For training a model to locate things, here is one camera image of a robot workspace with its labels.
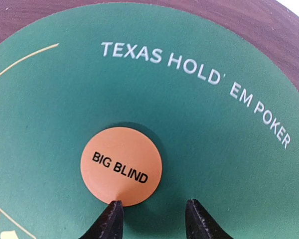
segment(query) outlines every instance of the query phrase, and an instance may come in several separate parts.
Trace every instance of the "poker table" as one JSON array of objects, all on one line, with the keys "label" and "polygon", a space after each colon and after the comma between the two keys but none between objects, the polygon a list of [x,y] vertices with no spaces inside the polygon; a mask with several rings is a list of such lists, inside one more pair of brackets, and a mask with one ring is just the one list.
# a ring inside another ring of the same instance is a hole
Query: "poker table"
[{"label": "poker table", "polygon": [[[114,128],[146,139],[95,140]],[[185,238],[191,198],[235,239],[299,239],[299,18],[273,0],[0,0],[0,239],[79,238],[111,198],[126,239]]]}]

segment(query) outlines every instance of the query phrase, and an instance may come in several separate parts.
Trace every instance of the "green felt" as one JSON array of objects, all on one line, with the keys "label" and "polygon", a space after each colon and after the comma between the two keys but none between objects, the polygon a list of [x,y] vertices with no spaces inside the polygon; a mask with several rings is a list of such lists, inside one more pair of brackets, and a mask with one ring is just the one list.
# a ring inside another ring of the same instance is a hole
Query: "green felt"
[{"label": "green felt", "polygon": [[[102,42],[113,42],[106,56]],[[159,48],[161,61],[113,57],[116,42],[121,53],[127,43],[135,54],[146,46],[149,58]],[[197,16],[112,3],[17,32],[0,44],[0,72],[56,43],[0,76],[0,208],[16,222],[38,239],[80,237],[106,206],[82,180],[83,148],[107,127],[129,126],[157,145],[163,175],[148,200],[125,209],[125,239],[184,239],[190,198],[235,239],[299,239],[299,93],[264,54]],[[182,55],[179,69],[168,67],[171,53]],[[195,73],[185,73],[186,59]],[[220,73],[218,84],[197,77],[201,64],[207,78]],[[243,89],[253,94],[249,107]],[[286,129],[282,141],[289,134],[286,149],[266,110]],[[0,233],[14,228],[1,214]]]}]

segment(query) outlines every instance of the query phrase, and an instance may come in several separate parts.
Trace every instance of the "big blind button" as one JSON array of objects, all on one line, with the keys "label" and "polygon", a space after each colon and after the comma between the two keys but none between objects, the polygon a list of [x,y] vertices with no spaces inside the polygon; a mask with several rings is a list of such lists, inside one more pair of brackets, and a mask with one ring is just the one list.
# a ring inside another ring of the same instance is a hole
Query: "big blind button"
[{"label": "big blind button", "polygon": [[162,162],[154,143],[127,127],[108,128],[85,146],[81,158],[83,181],[99,200],[121,200],[132,206],[149,198],[159,185]]}]

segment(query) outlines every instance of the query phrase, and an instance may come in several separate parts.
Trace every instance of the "yellow line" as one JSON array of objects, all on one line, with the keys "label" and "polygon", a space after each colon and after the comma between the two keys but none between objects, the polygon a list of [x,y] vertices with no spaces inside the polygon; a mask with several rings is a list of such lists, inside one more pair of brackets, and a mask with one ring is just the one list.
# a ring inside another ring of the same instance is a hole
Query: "yellow line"
[{"label": "yellow line", "polygon": [[51,46],[44,47],[44,48],[42,48],[42,49],[40,49],[40,50],[38,50],[38,51],[35,51],[35,52],[33,52],[33,53],[31,53],[31,54],[25,56],[25,57],[22,57],[20,60],[17,60],[17,61],[14,62],[13,64],[11,64],[11,65],[9,65],[7,68],[5,68],[3,71],[1,71],[1,72],[0,72],[0,76],[2,76],[5,72],[7,72],[9,69],[11,69],[13,66],[15,66],[15,65],[18,64],[18,63],[20,63],[21,61],[24,61],[24,60],[26,60],[26,59],[28,59],[28,58],[30,58],[30,57],[32,57],[32,56],[35,56],[35,55],[37,55],[37,54],[43,52],[43,51],[47,51],[47,50],[49,50],[49,49],[52,49],[52,48],[54,48],[54,47],[57,47],[58,45],[59,45],[59,43],[56,43],[56,44],[53,44],[53,45],[51,45]]}]

